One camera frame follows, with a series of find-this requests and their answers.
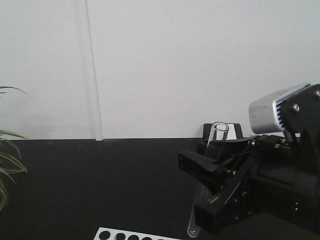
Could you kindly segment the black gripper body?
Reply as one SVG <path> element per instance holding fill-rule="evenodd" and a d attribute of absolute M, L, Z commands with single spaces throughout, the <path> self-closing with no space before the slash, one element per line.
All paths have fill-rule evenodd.
<path fill-rule="evenodd" d="M 234 177 L 194 203 L 195 223 L 213 234 L 267 212 L 314 233 L 320 231 L 320 139 L 303 134 L 296 146 L 257 136 L 251 149 L 232 156 Z"/>

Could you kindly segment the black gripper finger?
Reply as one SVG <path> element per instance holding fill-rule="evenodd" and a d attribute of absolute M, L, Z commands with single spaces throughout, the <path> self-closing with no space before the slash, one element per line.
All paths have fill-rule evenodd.
<path fill-rule="evenodd" d="M 257 136 L 244 137 L 234 140 L 226 140 L 226 142 L 221 145 L 218 142 L 211 142 L 209 148 L 207 149 L 208 141 L 200 140 L 196 144 L 196 151 L 198 154 L 209 157 L 211 159 L 218 160 L 219 163 L 226 161 L 231 157 L 235 157 L 239 154 L 247 152 L 250 150 L 251 142 Z"/>
<path fill-rule="evenodd" d="M 229 164 L 230 153 L 223 153 L 219 160 L 190 150 L 178 153 L 178 167 L 203 184 L 210 192 L 217 192 L 234 177 Z"/>

